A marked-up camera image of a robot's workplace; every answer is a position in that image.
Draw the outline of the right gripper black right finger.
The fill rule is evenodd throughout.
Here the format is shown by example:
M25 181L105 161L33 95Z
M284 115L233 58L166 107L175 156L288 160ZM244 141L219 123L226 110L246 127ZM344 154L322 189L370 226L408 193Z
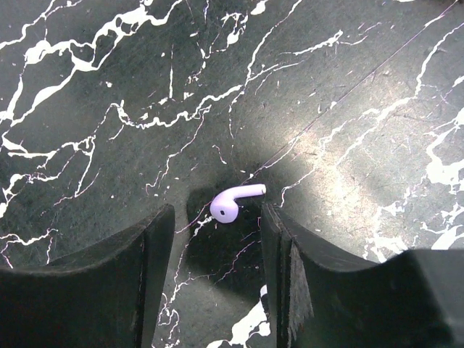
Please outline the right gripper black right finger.
M262 206L275 347L461 347L463 251L409 249L375 263Z

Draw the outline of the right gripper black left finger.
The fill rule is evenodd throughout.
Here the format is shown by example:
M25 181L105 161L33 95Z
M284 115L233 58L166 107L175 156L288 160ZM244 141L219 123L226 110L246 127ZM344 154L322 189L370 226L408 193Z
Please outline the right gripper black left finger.
M175 234L166 204L41 267L1 269L3 347L150 347Z

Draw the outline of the purple wireless earbud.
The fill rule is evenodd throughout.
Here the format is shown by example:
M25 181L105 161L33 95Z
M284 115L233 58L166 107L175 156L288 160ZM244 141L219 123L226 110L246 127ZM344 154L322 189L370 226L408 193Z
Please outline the purple wireless earbud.
M239 215L237 199L262 196L266 191L266 185L262 183L228 188L212 200L210 214L219 223L232 223Z

